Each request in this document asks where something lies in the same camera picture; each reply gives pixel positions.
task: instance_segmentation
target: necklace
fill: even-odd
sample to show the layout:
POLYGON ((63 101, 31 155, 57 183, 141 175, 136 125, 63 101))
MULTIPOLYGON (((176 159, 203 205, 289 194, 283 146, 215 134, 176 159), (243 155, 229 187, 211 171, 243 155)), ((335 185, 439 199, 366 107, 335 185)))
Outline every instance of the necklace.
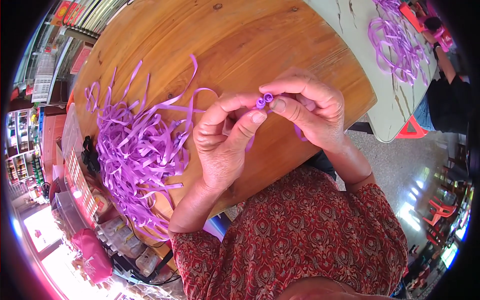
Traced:
POLYGON ((340 281, 335 279, 332 279, 332 281, 338 284, 342 288, 342 290, 348 294, 347 290, 343 287, 343 284, 340 281))

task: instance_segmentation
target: right hand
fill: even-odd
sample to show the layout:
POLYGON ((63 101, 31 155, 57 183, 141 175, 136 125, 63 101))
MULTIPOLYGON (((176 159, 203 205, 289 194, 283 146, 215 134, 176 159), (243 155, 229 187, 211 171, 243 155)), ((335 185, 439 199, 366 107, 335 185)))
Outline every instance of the right hand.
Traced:
POLYGON ((345 107, 340 91, 298 68, 288 69, 259 91, 278 95, 270 103, 271 110, 295 123, 312 144, 329 152, 341 151, 345 107))
POLYGON ((245 148, 267 118, 263 109, 252 109, 259 96, 222 95, 193 129, 203 180, 209 190, 222 192, 241 175, 245 148))

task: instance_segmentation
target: red patterned blouse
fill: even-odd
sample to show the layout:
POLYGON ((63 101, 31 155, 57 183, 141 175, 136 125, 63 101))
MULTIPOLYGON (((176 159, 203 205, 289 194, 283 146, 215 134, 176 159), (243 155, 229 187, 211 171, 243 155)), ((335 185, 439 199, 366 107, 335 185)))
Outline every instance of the red patterned blouse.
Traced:
POLYGON ((375 184, 348 194, 302 166, 239 206, 222 243, 205 231, 173 237, 189 299, 274 299, 311 276, 389 296, 407 265, 407 239, 375 184))

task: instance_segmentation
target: wood grain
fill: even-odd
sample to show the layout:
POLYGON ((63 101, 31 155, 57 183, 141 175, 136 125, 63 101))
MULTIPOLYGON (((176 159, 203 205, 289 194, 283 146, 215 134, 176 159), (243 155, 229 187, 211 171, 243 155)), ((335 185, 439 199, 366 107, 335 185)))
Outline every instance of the wood grain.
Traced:
MULTIPOLYGON (((346 128, 371 108, 376 98, 359 63, 335 31, 301 0, 230 0, 214 9, 215 1, 135 1, 106 28, 80 71, 74 97, 82 134, 96 137, 96 113, 85 111, 84 89, 99 81, 105 96, 113 70, 118 67, 112 102, 118 101, 139 60, 143 65, 127 95, 128 103, 142 99, 145 78, 151 73, 147 104, 163 102, 168 94, 182 92, 193 72, 193 53, 199 71, 185 96, 176 105, 187 106, 194 89, 209 87, 223 92, 256 92, 291 66, 306 68, 339 89, 345 97, 346 128)), ((194 106, 207 109, 216 97, 201 92, 194 106)), ((160 111, 165 122, 185 118, 185 113, 160 111)), ((193 117, 196 124, 201 114, 193 117)), ((182 182, 171 190, 177 204, 188 187, 201 176, 193 140, 185 147, 190 164, 182 182)), ((293 124, 270 114, 261 126, 252 149, 246 154, 242 176, 221 197, 211 216, 246 200, 282 177, 319 149, 301 142, 293 124)), ((172 210, 166 201, 157 201, 154 211, 167 218, 172 210)))

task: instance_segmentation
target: fingernail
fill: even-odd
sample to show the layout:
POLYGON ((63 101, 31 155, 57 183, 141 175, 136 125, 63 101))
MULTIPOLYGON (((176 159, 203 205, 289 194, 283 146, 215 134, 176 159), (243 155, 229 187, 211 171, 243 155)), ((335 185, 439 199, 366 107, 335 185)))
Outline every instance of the fingernail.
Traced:
POLYGON ((256 124, 262 124, 266 118, 267 116, 261 112, 254 112, 252 114, 252 121, 256 124))
POLYGON ((274 110, 276 112, 284 112, 285 106, 287 106, 285 101, 283 101, 281 98, 277 98, 272 102, 272 104, 270 105, 270 108, 271 110, 274 110))

